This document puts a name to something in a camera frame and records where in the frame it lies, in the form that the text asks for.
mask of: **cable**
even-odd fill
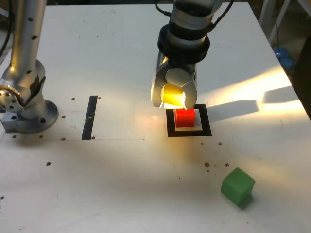
[[[278,0],[276,0],[276,8],[277,8],[276,20],[277,20],[277,17],[279,14],[279,8],[280,8]],[[278,53],[277,59],[278,61],[280,61],[280,47],[279,47],[279,41],[278,41],[278,27],[277,27],[276,21],[275,21],[275,24],[276,24],[276,39],[277,39],[277,53]]]
[[[230,10],[230,8],[233,5],[234,0],[231,0],[229,5],[227,6],[227,8],[225,9],[225,11],[222,13],[221,16],[218,17],[218,19],[213,23],[213,27],[215,28],[216,25],[219,23],[220,20],[222,20],[222,18],[228,13],[228,11]]]
[[[11,30],[12,30],[12,18],[13,18],[13,7],[12,7],[12,0],[8,0],[9,2],[9,28],[8,28],[8,32],[6,34],[6,38],[5,38],[5,41],[2,45],[2,48],[0,50],[0,57],[2,56],[4,50],[5,50],[5,47],[6,45],[8,44],[9,42],[9,39],[10,39],[10,35],[11,35]]]
[[[155,7],[156,9],[161,12],[162,14],[168,16],[168,17],[171,17],[171,12],[168,12],[168,11],[163,11],[162,9],[159,8],[158,6],[158,3],[160,2],[161,0],[157,0],[156,3],[155,3]]]

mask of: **black tape strip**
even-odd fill
[[[86,111],[86,121],[83,127],[82,140],[91,140],[96,104],[97,104],[97,96],[90,96]]]
[[[202,130],[176,131],[174,109],[166,109],[166,122],[167,122],[167,136],[168,137],[212,136],[205,104],[196,104],[194,108],[199,109]]]

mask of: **blue object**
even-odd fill
[[[295,67],[295,61],[291,57],[281,58],[280,63],[283,69],[286,71],[290,71]]]
[[[286,48],[284,47],[280,47],[280,48],[275,48],[273,50],[273,52],[275,53],[276,57],[278,59],[282,59],[282,58],[285,58],[285,57],[289,57],[290,56],[290,53],[287,51]]]

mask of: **cube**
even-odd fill
[[[192,109],[175,109],[175,126],[180,127],[194,127],[195,110]]]
[[[221,192],[242,208],[251,201],[254,184],[255,180],[237,167],[224,178]]]

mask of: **black ring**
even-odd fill
[[[209,49],[209,39],[207,36],[200,47],[198,47],[197,49],[187,50],[174,46],[168,41],[166,37],[168,29],[169,24],[165,25],[160,30],[157,43],[159,50],[164,56],[176,62],[181,62],[184,64],[195,64],[202,61],[205,58],[207,51]]]

